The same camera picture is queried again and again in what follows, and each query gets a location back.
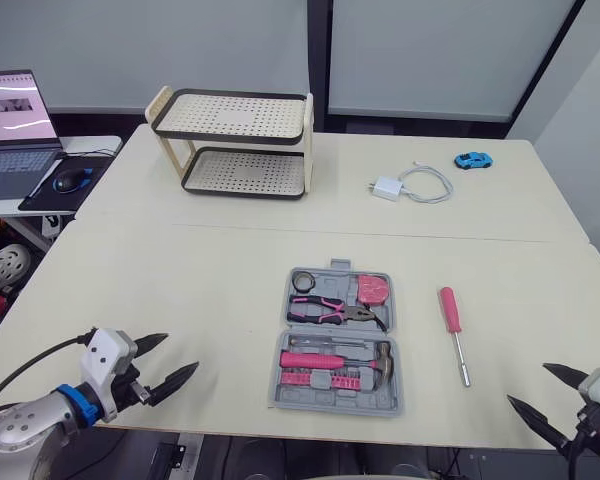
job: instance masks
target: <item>white charger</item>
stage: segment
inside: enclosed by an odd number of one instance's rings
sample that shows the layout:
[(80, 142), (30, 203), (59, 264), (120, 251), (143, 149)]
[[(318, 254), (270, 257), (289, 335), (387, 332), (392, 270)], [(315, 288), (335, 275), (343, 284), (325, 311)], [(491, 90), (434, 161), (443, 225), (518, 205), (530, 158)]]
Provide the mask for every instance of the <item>white charger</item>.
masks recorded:
[(389, 177), (378, 177), (376, 183), (371, 184), (373, 186), (373, 193), (376, 197), (391, 200), (397, 202), (400, 198), (400, 190), (402, 189), (402, 182), (395, 178)]
[[(428, 165), (421, 165), (418, 162), (413, 162), (416, 165), (414, 168), (409, 170), (405, 170), (402, 172), (397, 179), (389, 178), (389, 177), (378, 177), (376, 183), (369, 184), (371, 188), (371, 193), (376, 197), (384, 198), (386, 200), (391, 200), (392, 202), (397, 202), (400, 198), (400, 194), (404, 193), (411, 200), (419, 203), (439, 203), (444, 202), (445, 200), (449, 200), (451, 195), (453, 195), (453, 185), (449, 181), (447, 177), (445, 177), (440, 171), (436, 170), (433, 167), (429, 167)], [(422, 195), (417, 194), (406, 188), (404, 186), (404, 179), (415, 172), (428, 173), (429, 175), (433, 175), (444, 187), (445, 193), (437, 195), (435, 197), (423, 197)]]

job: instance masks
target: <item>perforated tray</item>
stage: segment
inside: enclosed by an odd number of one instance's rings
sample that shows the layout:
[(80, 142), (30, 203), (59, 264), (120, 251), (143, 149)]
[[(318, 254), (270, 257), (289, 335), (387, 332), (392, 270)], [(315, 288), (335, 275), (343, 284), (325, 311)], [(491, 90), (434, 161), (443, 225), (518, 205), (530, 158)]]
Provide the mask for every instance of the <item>perforated tray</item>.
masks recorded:
[(305, 100), (303, 95), (183, 89), (151, 128), (166, 138), (294, 145), (302, 138)]
[(182, 178), (192, 193), (296, 199), (304, 193), (304, 157), (272, 152), (205, 147)]

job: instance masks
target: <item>white table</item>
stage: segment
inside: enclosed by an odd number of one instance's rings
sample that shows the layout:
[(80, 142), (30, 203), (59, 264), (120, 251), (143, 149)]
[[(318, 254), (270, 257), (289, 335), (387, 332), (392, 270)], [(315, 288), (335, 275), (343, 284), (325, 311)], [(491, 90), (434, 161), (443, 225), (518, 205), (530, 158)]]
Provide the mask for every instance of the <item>white table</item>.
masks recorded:
[[(294, 266), (332, 257), (388, 273), (396, 293), (405, 410), (395, 419), (269, 407), (269, 380)], [(466, 389), (437, 289), (455, 289), (473, 385)], [(584, 242), (503, 242), (78, 219), (60, 236), (0, 327), (0, 380), (46, 346), (92, 325), (133, 338), (171, 333), (137, 360), (143, 384), (194, 360), (200, 368), (134, 428), (467, 447), (548, 448), (506, 400), (572, 435), (582, 406), (545, 371), (600, 366), (600, 256)], [(83, 348), (24, 374), (0, 403), (79, 382)]]
[[(104, 150), (106, 152), (116, 154), (122, 146), (120, 137), (113, 135), (102, 136), (82, 136), (82, 137), (61, 137), (60, 142), (66, 153), (92, 152), (96, 150)], [(32, 190), (35, 191), (49, 175), (53, 173), (61, 160), (57, 160), (49, 167), (47, 173), (40, 180), (38, 185)], [(24, 198), (0, 200), (0, 218), (5, 221), (21, 235), (31, 241), (43, 251), (49, 249), (50, 243), (44, 238), (40, 232), (33, 229), (28, 223), (20, 221), (19, 217), (40, 217), (43, 215), (71, 215), (73, 211), (66, 210), (19, 210), (18, 205), (22, 203)]]
[[(467, 151), (489, 152), (495, 165), (460, 170), (453, 158)], [(449, 177), (455, 187), (450, 201), (428, 205), (403, 197), (393, 203), (371, 196), (370, 182), (396, 177), (415, 160)], [(441, 188), (424, 175), (408, 183), (423, 193)], [(588, 243), (531, 144), (519, 140), (317, 133), (312, 191), (288, 201), (185, 192), (153, 132), (141, 125), (76, 217), (102, 215), (198, 226)]]

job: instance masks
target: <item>robotic arm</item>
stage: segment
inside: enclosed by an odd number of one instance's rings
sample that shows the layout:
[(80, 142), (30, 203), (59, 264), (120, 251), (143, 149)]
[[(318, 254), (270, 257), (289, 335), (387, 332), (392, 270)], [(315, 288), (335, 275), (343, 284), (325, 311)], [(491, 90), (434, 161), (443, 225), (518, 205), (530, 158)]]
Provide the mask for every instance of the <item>robotic arm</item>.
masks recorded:
[(33, 402), (12, 407), (0, 416), (0, 480), (48, 478), (59, 452), (80, 430), (98, 420), (111, 422), (136, 403), (158, 405), (193, 375), (198, 363), (185, 365), (155, 388), (138, 382), (134, 358), (167, 338), (153, 334), (131, 340), (124, 332), (92, 330), (82, 356), (82, 383), (63, 384)]
[(591, 375), (556, 363), (543, 365), (556, 377), (578, 390), (585, 406), (578, 412), (578, 433), (573, 441), (547, 422), (547, 417), (528, 403), (508, 396), (515, 411), (538, 435), (549, 442), (563, 457), (569, 460), (569, 480), (576, 478), (578, 456), (589, 449), (600, 457), (600, 368)]

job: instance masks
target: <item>blue toy car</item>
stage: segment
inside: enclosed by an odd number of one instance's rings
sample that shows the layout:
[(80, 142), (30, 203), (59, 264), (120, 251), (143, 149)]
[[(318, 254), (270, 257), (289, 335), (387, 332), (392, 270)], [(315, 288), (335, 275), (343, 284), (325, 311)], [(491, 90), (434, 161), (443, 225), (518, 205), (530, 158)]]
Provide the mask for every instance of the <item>blue toy car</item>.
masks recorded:
[(470, 168), (489, 168), (493, 165), (493, 159), (486, 153), (469, 152), (458, 155), (454, 160), (458, 168), (469, 170)]

